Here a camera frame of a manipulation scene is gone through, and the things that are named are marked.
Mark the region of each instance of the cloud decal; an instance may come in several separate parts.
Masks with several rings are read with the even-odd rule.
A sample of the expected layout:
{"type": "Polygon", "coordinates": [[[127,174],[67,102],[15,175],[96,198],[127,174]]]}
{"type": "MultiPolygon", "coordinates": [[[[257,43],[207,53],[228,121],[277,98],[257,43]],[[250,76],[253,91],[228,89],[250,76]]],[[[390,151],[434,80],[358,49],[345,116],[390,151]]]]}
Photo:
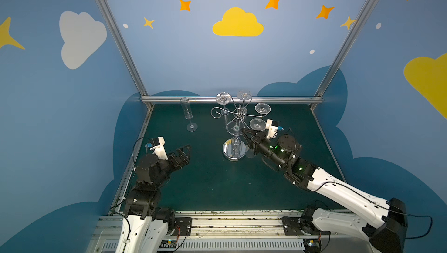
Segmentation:
{"type": "Polygon", "coordinates": [[[237,7],[227,10],[222,21],[213,26],[213,32],[219,36],[258,36],[262,31],[264,26],[257,22],[254,14],[237,7]]]}
{"type": "Polygon", "coordinates": [[[88,13],[66,11],[59,19],[59,29],[65,44],[62,60],[69,69],[77,69],[107,38],[107,30],[88,13]]]}
{"type": "Polygon", "coordinates": [[[422,96],[447,118],[447,53],[438,59],[418,57],[404,69],[404,76],[422,96]]]}

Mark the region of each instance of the yellow cloud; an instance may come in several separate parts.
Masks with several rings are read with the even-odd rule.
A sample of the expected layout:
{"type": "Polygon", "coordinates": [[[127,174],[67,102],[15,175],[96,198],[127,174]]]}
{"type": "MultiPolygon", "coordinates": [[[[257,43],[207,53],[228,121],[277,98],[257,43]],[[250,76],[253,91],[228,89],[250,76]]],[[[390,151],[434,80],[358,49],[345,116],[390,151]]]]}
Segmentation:
{"type": "Polygon", "coordinates": [[[213,32],[219,36],[258,36],[262,31],[264,26],[257,22],[254,14],[237,7],[227,10],[222,21],[213,26],[213,32]]]}
{"type": "Polygon", "coordinates": [[[447,118],[447,53],[438,59],[418,57],[404,69],[405,78],[447,118]]]}

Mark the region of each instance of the green mat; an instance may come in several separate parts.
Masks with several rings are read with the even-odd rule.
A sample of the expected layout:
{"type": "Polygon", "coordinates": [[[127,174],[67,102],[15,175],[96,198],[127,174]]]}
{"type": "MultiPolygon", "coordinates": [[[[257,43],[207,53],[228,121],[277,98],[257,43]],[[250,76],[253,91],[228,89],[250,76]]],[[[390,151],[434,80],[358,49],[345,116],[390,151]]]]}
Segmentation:
{"type": "MultiPolygon", "coordinates": [[[[223,117],[211,117],[210,110],[214,106],[191,105],[192,121],[198,124],[198,129],[189,132],[180,104],[155,105],[145,137],[164,137],[167,153],[186,144],[192,146],[190,164],[173,172],[170,181],[162,187],[160,207],[176,211],[299,210],[321,200],[331,209],[344,209],[320,194],[293,186],[280,172],[266,166],[260,155],[252,159],[244,157],[238,162],[228,161],[222,153],[222,145],[232,136],[225,129],[223,117]]],[[[278,121],[285,131],[291,128],[298,143],[303,145],[301,156],[341,178],[309,107],[301,104],[270,106],[272,110],[267,118],[278,121]]],[[[254,105],[249,105],[248,109],[249,114],[256,113],[254,105]]],[[[143,142],[139,158],[146,152],[145,144],[143,142]]],[[[317,206],[325,207],[321,202],[317,206]]]]}

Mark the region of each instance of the robotic arm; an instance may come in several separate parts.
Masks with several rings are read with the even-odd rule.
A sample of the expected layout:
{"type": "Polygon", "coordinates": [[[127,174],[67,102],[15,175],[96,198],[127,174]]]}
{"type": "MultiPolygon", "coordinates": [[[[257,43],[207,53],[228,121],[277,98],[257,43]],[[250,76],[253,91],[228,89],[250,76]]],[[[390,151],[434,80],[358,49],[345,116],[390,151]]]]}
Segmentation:
{"type": "Polygon", "coordinates": [[[153,153],[146,154],[134,167],[138,178],[126,198],[116,253],[156,252],[164,236],[174,228],[174,211],[157,208],[160,188],[172,172],[189,164],[191,146],[166,154],[164,144],[163,137],[152,138],[146,147],[153,153]]]}
{"type": "Polygon", "coordinates": [[[298,222],[304,234],[335,231],[368,240],[382,253],[403,252],[408,227],[403,202],[396,198],[387,201],[365,193],[302,159],[299,157],[302,147],[293,136],[282,135],[274,141],[278,122],[268,120],[264,131],[247,128],[241,131],[254,154],[261,153],[271,160],[293,185],[322,194],[355,213],[307,208],[298,222]]]}

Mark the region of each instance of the white cloud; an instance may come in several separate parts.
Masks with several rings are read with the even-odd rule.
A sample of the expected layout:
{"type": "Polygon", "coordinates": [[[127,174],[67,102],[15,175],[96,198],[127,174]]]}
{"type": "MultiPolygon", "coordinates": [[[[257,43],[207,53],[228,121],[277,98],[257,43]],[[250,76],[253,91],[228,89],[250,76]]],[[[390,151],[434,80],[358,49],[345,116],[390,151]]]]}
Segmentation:
{"type": "Polygon", "coordinates": [[[107,38],[107,30],[88,13],[66,11],[59,19],[59,29],[65,44],[62,60],[69,69],[77,69],[107,38]]]}

